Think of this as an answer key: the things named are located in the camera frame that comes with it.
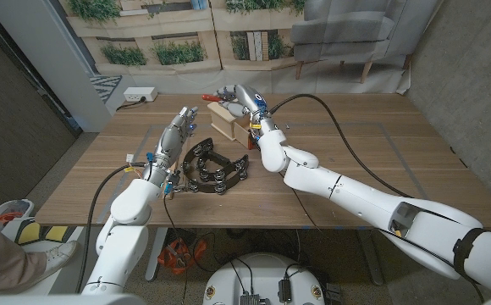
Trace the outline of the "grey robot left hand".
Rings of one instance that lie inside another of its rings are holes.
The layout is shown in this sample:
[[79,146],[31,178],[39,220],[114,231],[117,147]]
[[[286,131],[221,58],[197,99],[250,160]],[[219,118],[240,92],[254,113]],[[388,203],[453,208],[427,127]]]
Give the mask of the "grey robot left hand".
[[193,124],[198,107],[183,107],[163,130],[153,157],[148,161],[143,179],[161,187],[168,175],[168,169],[176,163],[185,141],[195,129]]

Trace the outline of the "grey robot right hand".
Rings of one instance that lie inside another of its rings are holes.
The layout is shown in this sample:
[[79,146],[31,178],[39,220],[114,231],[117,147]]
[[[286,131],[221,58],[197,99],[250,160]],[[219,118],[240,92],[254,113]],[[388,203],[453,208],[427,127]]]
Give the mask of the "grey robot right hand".
[[258,121],[266,116],[267,103],[264,97],[252,87],[224,86],[216,90],[214,95],[220,98],[221,106],[237,118],[249,114],[251,121]]

